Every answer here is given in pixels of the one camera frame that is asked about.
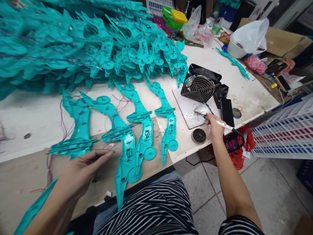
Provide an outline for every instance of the fan grille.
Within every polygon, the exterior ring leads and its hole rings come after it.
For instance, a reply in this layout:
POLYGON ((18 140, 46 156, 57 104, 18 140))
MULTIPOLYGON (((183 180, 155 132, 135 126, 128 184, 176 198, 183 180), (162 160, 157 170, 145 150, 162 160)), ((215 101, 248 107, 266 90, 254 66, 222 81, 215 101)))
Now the fan grille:
POLYGON ((192 100, 206 103, 214 94, 217 86, 219 84, 215 84, 210 78, 194 75, 185 80, 181 94, 192 100))

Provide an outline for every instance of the tiled floor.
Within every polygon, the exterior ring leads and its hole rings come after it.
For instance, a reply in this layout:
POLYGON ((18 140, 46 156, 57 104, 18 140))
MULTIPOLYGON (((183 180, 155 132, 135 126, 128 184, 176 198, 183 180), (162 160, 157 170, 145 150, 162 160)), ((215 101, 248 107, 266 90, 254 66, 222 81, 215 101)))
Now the tiled floor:
MULTIPOLYGON (((197 153, 188 161, 199 162, 197 153)), ((296 178, 300 160, 245 159, 239 171, 260 217, 265 234, 292 235, 302 215, 313 214, 313 196, 296 178)), ((174 164, 189 193, 194 223, 199 234, 218 234, 226 218, 225 202, 217 167, 190 165, 185 159, 174 164)))

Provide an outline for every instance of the striped shirt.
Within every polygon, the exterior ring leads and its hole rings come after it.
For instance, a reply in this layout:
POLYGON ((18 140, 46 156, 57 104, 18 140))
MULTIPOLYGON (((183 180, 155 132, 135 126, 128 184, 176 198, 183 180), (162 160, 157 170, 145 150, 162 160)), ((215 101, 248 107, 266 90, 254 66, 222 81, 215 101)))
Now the striped shirt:
MULTIPOLYGON (((198 234, 189 196, 180 179, 167 179, 134 194, 119 213, 97 232, 99 235, 198 234)), ((250 220, 235 216, 225 220, 220 235, 263 235, 250 220)))

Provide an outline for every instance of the white table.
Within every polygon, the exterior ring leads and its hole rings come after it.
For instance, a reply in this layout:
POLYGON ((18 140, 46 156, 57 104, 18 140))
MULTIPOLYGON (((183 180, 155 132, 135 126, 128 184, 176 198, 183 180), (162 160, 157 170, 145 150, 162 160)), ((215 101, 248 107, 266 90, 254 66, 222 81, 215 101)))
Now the white table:
MULTIPOLYGON (((269 92, 260 84, 255 77, 249 74, 250 81, 244 78, 236 66, 232 66, 231 62, 220 55, 214 48, 220 45, 214 41, 211 48, 202 49, 199 47, 186 46, 182 53, 188 56, 187 63, 203 66, 222 75, 221 82, 229 87, 228 97, 232 100, 232 106, 241 106, 244 109, 244 116, 235 119, 235 128, 239 128, 246 123, 254 120, 264 112, 272 110, 279 103, 273 98, 269 92), (239 103, 234 103, 235 95, 239 103)), ((184 117, 179 109, 176 99, 172 93, 172 89, 177 88, 176 78, 169 75, 159 77, 153 81, 159 82, 163 88, 165 95, 172 107, 175 107, 176 140, 179 147, 177 151, 170 152, 172 161, 178 162, 186 156, 196 152, 197 150, 210 144, 207 139, 203 144, 197 145, 187 136, 191 135, 184 117)), ((132 80, 141 101, 147 110, 154 111, 161 106, 160 99, 147 87, 145 82, 136 82, 132 80)), ((87 92, 86 89, 76 89, 73 94, 78 94, 78 90, 87 92)), ((88 96, 96 99, 98 96, 106 95, 111 98, 111 102, 117 106, 119 101, 112 95, 121 99, 122 94, 114 87, 108 89, 107 84, 94 85, 88 96)), ((51 145, 58 143, 63 136, 60 125, 60 100, 61 95, 37 95, 28 92, 14 92, 4 101, 0 102, 0 120, 2 121, 6 135, 13 138, 9 141, 3 141, 0 145, 0 162, 18 158, 27 154, 35 153, 43 149, 49 148, 51 145), (26 134, 30 133, 31 137, 24 139, 26 134)), ((213 106, 213 112, 220 116, 220 111, 216 110, 214 99, 209 100, 213 106)), ((124 121, 126 116, 134 112, 134 105, 128 105, 119 113, 124 121)), ((90 135, 103 133, 111 128, 111 123, 107 121, 106 127, 104 122, 106 116, 96 110, 91 109, 90 116, 90 135)), ((64 110, 63 119, 65 125, 70 128, 74 122, 69 114, 64 110)), ((163 117, 156 118, 161 130, 166 128, 167 119, 163 117)), ((209 127, 202 127, 205 132, 209 133, 209 127)))
MULTIPOLYGON (((218 43, 214 41, 213 48, 215 46, 219 47, 218 43)), ((221 82, 229 87, 228 98, 232 100, 233 107, 239 105, 243 107, 245 112, 240 119, 235 119, 236 128, 243 126, 279 105, 276 99, 269 94, 258 80, 253 81, 254 76, 250 74, 251 80, 248 81, 241 75, 237 67, 232 66, 231 62, 215 49, 186 46, 183 53, 188 56, 188 65, 194 63, 222 75, 221 82), (235 95, 239 103, 234 103, 231 95, 235 95)), ((140 181, 151 177, 165 167, 178 162, 211 143, 209 139, 201 145, 191 141, 190 135, 192 130, 188 129, 172 93, 172 89, 177 88, 176 78, 165 75, 153 81, 161 84, 170 105, 176 108, 176 140, 179 147, 175 152, 168 152, 165 166, 162 167, 160 143, 162 132, 166 128, 167 119, 156 117, 153 112, 151 115, 154 120, 153 146, 157 150, 157 155, 151 161, 143 161, 143 175, 140 181)), ((154 111, 161 106, 160 99, 148 88, 145 82, 137 83, 132 81, 132 83, 147 110, 154 111)), ((87 95, 93 99, 102 95, 109 96, 115 106, 118 105, 119 101, 112 95, 118 99, 122 98, 122 94, 115 87, 108 89, 107 84, 94 85, 90 91, 76 89, 73 93, 78 94, 78 90, 85 93, 88 92, 87 95)), ((14 92, 0 102, 0 121, 5 127, 7 137, 13 138, 0 143, 0 221, 3 225, 1 230, 5 234, 14 232, 24 212, 40 195, 40 193, 30 192, 43 188, 46 185, 45 154, 51 145, 58 143, 63 137, 59 107, 61 99, 61 95, 36 95, 28 92, 14 92), (24 136, 28 133, 31 134, 30 138, 24 139, 24 136)), ((214 99, 212 98, 210 102, 210 106, 213 106, 213 112, 220 116, 214 99)), ((119 114, 126 122, 126 117, 134 111, 134 105, 128 103, 119 114)), ((65 110, 63 111, 63 119, 65 126, 70 128, 74 120, 65 110)), ((104 143, 101 142, 100 136, 111 128, 109 120, 106 126, 104 126, 106 119, 107 116, 91 109, 89 134, 90 136, 96 135, 95 137, 99 139, 94 144, 95 148, 103 147, 104 143)), ((209 136, 210 127, 204 125, 201 128, 209 136)), ((141 134, 141 125, 133 127, 132 131, 135 137, 138 138, 141 134)), ((120 149, 119 147, 116 156, 99 170, 98 182, 92 183, 88 192, 79 200, 73 218, 83 214, 89 206, 102 201, 107 190, 111 191, 112 195, 115 196, 114 174, 118 164, 120 149)), ((54 177, 59 176, 67 162, 68 158, 66 157, 55 157, 52 168, 54 177)))

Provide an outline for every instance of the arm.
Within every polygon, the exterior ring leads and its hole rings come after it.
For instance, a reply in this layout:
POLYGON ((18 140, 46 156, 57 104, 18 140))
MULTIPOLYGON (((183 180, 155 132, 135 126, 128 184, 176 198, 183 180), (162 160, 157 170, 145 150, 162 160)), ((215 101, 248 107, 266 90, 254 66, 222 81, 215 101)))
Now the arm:
POLYGON ((210 139, 217 162, 218 177, 226 205, 227 218, 233 215, 244 216, 253 221, 261 230, 261 222, 253 206, 248 189, 240 174, 236 170, 223 142, 224 128, 219 126, 215 119, 218 117, 207 114, 211 124, 210 139))
POLYGON ((65 234, 79 198, 87 192, 94 174, 113 153, 98 149, 70 161, 24 234, 65 234))

